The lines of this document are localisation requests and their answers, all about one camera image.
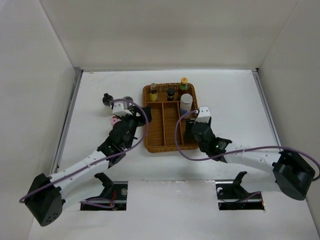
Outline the small gold-cap yellow bottle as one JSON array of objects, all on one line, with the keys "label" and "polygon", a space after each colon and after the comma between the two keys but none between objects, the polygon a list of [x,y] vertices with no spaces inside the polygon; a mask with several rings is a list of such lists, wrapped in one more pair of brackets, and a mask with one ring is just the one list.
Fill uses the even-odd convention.
[{"label": "small gold-cap yellow bottle", "polygon": [[158,100],[157,85],[155,83],[150,85],[149,99],[151,102],[156,102]]}]

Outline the chrome-top glass shaker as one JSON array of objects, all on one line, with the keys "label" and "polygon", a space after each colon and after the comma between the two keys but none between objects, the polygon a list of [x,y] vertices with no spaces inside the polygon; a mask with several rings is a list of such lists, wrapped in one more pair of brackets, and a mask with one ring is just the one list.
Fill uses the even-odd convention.
[{"label": "chrome-top glass shaker", "polygon": [[129,110],[131,111],[134,107],[133,105],[133,98],[131,96],[125,96],[122,98],[124,101],[123,101],[123,107],[125,110]]}]

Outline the small dark-lid pepper shaker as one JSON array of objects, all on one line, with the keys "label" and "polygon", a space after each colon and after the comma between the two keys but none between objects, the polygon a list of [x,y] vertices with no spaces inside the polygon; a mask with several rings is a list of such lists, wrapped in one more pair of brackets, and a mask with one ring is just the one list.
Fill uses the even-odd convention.
[{"label": "small dark-lid pepper shaker", "polygon": [[174,100],[174,96],[175,96],[175,90],[172,87],[168,88],[168,90],[167,90],[167,101],[168,102],[173,101]]}]

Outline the pink-lid spice jar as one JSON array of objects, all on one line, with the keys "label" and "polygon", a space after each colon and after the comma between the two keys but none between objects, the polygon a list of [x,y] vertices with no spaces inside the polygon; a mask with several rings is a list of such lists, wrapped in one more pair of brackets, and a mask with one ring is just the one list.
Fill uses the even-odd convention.
[{"label": "pink-lid spice jar", "polygon": [[116,123],[120,122],[121,119],[118,116],[113,115],[110,119],[110,124],[114,126]]}]

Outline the tall silver-lid bead jar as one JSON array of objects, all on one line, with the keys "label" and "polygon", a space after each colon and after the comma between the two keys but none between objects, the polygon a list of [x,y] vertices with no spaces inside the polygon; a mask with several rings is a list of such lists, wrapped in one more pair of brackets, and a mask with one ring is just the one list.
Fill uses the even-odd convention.
[{"label": "tall silver-lid bead jar", "polygon": [[184,115],[191,111],[193,103],[193,97],[189,93],[185,93],[180,97],[179,111],[181,115]]}]

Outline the yellow-cap brown sauce bottle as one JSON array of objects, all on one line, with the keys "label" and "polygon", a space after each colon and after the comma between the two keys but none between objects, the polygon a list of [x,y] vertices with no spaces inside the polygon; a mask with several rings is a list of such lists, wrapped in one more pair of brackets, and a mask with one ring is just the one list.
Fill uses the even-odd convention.
[{"label": "yellow-cap brown sauce bottle", "polygon": [[181,96],[188,93],[188,79],[182,77],[178,87],[178,99],[181,99]]}]

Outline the black-stopper glass bottle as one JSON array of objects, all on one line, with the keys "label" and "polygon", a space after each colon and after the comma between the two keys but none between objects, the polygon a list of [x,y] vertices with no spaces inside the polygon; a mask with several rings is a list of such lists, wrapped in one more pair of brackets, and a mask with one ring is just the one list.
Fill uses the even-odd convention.
[{"label": "black-stopper glass bottle", "polygon": [[114,98],[110,94],[105,93],[103,95],[102,103],[104,105],[104,110],[107,115],[113,114],[113,101],[114,101]]}]

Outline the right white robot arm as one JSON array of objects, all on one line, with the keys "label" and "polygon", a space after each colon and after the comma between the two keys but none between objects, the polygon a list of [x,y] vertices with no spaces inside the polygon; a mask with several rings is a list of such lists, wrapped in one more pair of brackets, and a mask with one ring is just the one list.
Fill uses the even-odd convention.
[{"label": "right white robot arm", "polygon": [[185,136],[194,139],[200,151],[208,156],[203,161],[239,164],[266,172],[272,176],[279,190],[294,200],[304,200],[311,183],[319,179],[305,158],[317,166],[320,164],[310,155],[291,147],[260,146],[228,151],[233,146],[232,141],[215,136],[210,121],[188,119]]}]

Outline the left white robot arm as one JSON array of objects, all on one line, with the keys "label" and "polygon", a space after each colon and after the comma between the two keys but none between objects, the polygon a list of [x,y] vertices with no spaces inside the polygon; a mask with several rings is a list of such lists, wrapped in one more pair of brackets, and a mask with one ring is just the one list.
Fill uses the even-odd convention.
[{"label": "left white robot arm", "polygon": [[149,127],[151,121],[150,106],[134,106],[120,116],[106,140],[91,155],[61,172],[37,175],[20,203],[25,204],[39,225],[45,227],[61,215],[68,203],[67,195],[91,177],[101,181],[95,187],[96,195],[100,199],[108,199],[112,195],[113,183],[104,171],[119,163],[127,152],[135,148],[133,141],[137,128]]}]

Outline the brown wicker divided basket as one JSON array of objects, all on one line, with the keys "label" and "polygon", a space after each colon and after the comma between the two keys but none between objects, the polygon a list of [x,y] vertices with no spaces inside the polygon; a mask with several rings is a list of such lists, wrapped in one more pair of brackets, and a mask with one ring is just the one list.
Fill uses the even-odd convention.
[{"label": "brown wicker divided basket", "polygon": [[[152,120],[149,123],[144,138],[144,146],[150,153],[173,152],[177,150],[176,144],[181,150],[198,149],[197,142],[186,140],[186,119],[183,118],[176,127],[181,117],[180,99],[178,99],[179,83],[157,83],[157,101],[150,101],[150,85],[142,89],[142,104],[144,107],[151,106]],[[167,101],[167,90],[175,90],[174,100]]]}]

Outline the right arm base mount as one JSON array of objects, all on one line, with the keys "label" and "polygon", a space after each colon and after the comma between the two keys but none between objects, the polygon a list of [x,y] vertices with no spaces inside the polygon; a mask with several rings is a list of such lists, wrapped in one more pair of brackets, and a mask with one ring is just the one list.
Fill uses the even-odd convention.
[{"label": "right arm base mount", "polygon": [[261,192],[248,192],[241,186],[246,174],[246,171],[241,171],[235,179],[215,182],[220,211],[265,210]]}]

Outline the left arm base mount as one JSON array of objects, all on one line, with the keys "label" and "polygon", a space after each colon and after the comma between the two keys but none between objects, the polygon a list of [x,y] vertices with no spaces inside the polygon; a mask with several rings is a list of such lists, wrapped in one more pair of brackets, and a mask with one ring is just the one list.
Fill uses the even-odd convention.
[{"label": "left arm base mount", "polygon": [[99,195],[82,201],[80,211],[126,211],[128,182],[112,181],[105,173],[97,173],[94,177],[101,182],[103,189]]}]

